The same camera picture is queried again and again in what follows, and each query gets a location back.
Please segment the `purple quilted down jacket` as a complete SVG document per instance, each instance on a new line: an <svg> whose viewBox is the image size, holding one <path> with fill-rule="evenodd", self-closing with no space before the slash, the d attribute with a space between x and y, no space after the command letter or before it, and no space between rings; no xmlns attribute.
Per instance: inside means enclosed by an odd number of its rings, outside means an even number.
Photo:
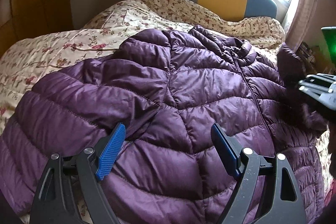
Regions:
<svg viewBox="0 0 336 224"><path fill-rule="evenodd" d="M47 160L72 156L121 122L126 140L105 195L125 223L215 223L234 189L211 141L215 123L260 155L283 153L308 223L324 207L316 139L326 122L291 90L305 77L287 46L273 64L245 40L144 30L112 55L47 74L1 135L1 192L30 210Z"/></svg>

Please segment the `cluttered wooden bedside shelf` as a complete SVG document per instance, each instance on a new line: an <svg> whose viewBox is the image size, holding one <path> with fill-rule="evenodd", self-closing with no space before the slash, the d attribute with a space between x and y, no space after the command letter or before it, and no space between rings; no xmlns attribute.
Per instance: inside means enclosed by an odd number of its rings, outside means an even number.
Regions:
<svg viewBox="0 0 336 224"><path fill-rule="evenodd" d="M319 46L309 47L306 42L302 42L296 54L305 64L308 74L334 73L334 65L324 56Z"/></svg>

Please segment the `black tracker with green light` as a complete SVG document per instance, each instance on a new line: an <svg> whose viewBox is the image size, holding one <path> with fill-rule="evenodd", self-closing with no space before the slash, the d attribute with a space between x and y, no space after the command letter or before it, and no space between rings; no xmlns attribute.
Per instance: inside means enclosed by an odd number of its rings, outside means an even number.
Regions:
<svg viewBox="0 0 336 224"><path fill-rule="evenodd" d="M332 27L322 27L321 28L323 37L327 43L330 58L332 62L335 62L336 58L336 26Z"/></svg>

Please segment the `pink window curtain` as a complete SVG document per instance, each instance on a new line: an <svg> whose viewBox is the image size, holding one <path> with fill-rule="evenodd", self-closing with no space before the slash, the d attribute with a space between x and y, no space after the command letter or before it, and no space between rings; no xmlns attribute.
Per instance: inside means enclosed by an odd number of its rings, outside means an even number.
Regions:
<svg viewBox="0 0 336 224"><path fill-rule="evenodd" d="M285 30L285 42L296 51L303 41L317 8L318 0L291 0L282 26Z"/></svg>

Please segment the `floral pillow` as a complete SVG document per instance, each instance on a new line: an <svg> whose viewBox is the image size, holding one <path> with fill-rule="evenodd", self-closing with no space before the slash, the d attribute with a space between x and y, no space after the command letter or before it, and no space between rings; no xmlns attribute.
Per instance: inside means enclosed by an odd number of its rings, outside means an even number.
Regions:
<svg viewBox="0 0 336 224"><path fill-rule="evenodd" d="M271 39L285 41L285 31L280 22L269 16L244 18L237 22L226 21L216 13L190 0L139 0L163 19L172 22L201 25L218 33L246 40Z"/></svg>

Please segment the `floral cream bed quilt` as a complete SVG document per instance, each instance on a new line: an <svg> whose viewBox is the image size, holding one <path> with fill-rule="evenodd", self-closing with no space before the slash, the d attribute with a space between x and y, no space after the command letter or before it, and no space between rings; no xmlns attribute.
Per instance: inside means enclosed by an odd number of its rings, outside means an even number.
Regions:
<svg viewBox="0 0 336 224"><path fill-rule="evenodd" d="M24 39L15 43L1 58L1 135L26 92L47 74L71 67L87 59L114 54L128 38L144 30L189 32L195 26L163 19L143 1L122 1L101 12L83 29ZM216 36L227 36L206 29ZM246 40L273 64L285 42L265 39ZM313 223L334 223L335 215L322 213Z"/></svg>

